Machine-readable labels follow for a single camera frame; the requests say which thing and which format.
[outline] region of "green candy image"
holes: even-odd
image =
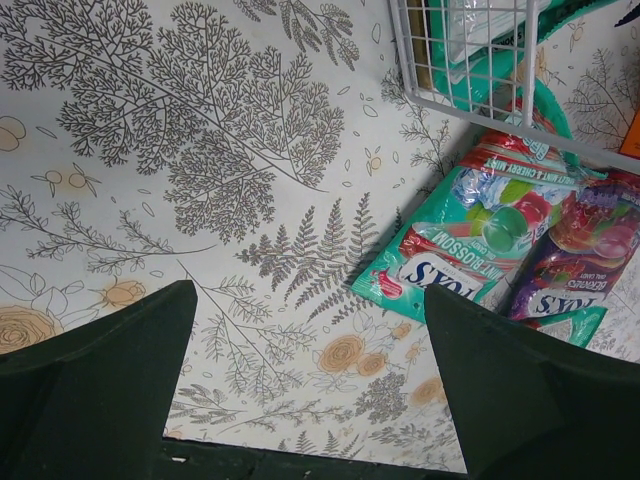
[[[509,252],[516,241],[527,233],[527,220],[513,207],[502,207],[482,229],[484,241],[496,253]]]

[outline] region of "candy image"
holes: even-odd
[[[616,225],[602,232],[593,250],[604,258],[624,257],[631,249],[633,235],[629,227]]]
[[[498,210],[482,229],[484,241],[497,253],[510,251],[525,233],[527,233],[527,220],[513,207],[503,207]]]
[[[514,205],[514,208],[524,215],[529,229],[536,228],[551,213],[551,205],[534,192],[527,193]]]

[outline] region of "white wire basket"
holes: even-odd
[[[494,5],[498,2],[494,0],[462,0],[454,4],[456,8],[449,6],[453,4],[453,0],[441,0],[437,2],[440,5],[437,7],[433,6],[436,2],[429,0],[390,0],[407,98],[472,123],[574,153],[591,165],[611,166],[640,173],[640,161],[637,159],[533,127],[540,1],[544,0],[513,0],[512,8],[504,8],[507,2],[501,1],[499,4],[502,8],[497,8]],[[434,15],[439,16],[437,20],[441,19],[443,25],[455,18],[462,35],[450,38],[448,29],[442,28],[440,37],[436,38],[431,33],[430,25],[430,19],[435,18]],[[475,35],[476,41],[469,41],[473,37],[470,35],[471,29],[475,27],[474,24],[468,25],[467,20],[474,15],[486,26],[486,36],[482,41],[477,41],[478,35]],[[497,18],[501,20],[501,30],[500,35],[496,35],[497,38],[494,39],[492,27],[495,28]],[[509,21],[506,28],[505,19]],[[434,66],[432,61],[434,46],[444,54],[444,62],[439,67]],[[478,74],[473,69],[474,57],[471,53],[481,49],[484,49],[485,62],[488,63],[486,75]],[[506,55],[504,52],[513,55],[510,72],[515,72],[522,61],[518,68],[521,74],[496,74],[496,52],[503,55],[503,58]],[[455,68],[450,66],[453,64],[450,60],[457,62]],[[436,88],[434,79],[438,78],[441,81]],[[457,91],[452,89],[454,80],[459,86]],[[472,82],[478,81],[484,81],[489,92],[480,101],[474,99],[472,94]],[[521,108],[507,110],[509,100],[512,105],[516,105],[517,92],[522,95]]]

